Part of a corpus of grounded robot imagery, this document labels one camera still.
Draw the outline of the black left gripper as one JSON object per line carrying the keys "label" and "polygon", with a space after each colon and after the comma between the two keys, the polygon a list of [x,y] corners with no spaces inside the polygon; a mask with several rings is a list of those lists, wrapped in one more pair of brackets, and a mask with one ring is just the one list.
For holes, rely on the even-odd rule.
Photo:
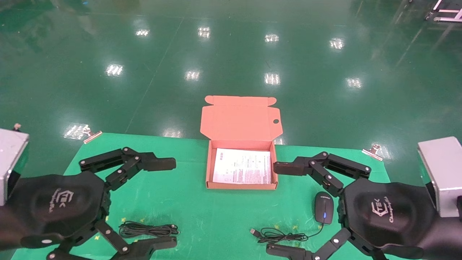
{"label": "black left gripper", "polygon": [[[11,249],[60,244],[47,255],[48,260],[87,260],[71,255],[70,250],[96,230],[116,249],[111,260],[150,260],[155,251],[177,246],[175,237],[127,244],[104,221],[111,203],[108,190],[119,189],[142,170],[173,170],[175,158],[124,147],[85,158],[79,166],[82,173],[73,176],[52,174],[18,181],[10,196]],[[94,174],[114,167],[117,170],[105,182]]]}

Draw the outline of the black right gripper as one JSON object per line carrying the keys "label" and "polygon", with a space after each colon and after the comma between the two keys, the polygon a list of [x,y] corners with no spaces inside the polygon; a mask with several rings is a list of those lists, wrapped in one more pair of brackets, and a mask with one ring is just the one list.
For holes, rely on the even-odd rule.
{"label": "black right gripper", "polygon": [[422,259],[420,244],[438,213],[426,188],[358,179],[340,196],[340,222],[361,253]]}

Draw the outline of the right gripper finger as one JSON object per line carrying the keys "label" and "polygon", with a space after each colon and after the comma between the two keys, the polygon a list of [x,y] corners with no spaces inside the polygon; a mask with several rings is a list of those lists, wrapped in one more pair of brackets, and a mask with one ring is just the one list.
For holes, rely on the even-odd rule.
{"label": "right gripper finger", "polygon": [[365,241],[368,240],[368,244],[373,245],[375,244],[373,239],[376,238],[376,229],[368,228],[362,232],[355,232],[344,227],[314,253],[298,247],[277,244],[268,244],[266,251],[269,255],[284,257],[289,260],[328,260],[347,240],[352,240],[352,236],[355,237],[355,240],[361,237]]}
{"label": "right gripper finger", "polygon": [[313,157],[298,156],[293,162],[275,162],[273,170],[278,175],[310,176],[331,196],[339,197],[344,189],[343,183],[331,171],[351,179],[368,179],[371,174],[369,166],[359,164],[338,155],[320,152]]}

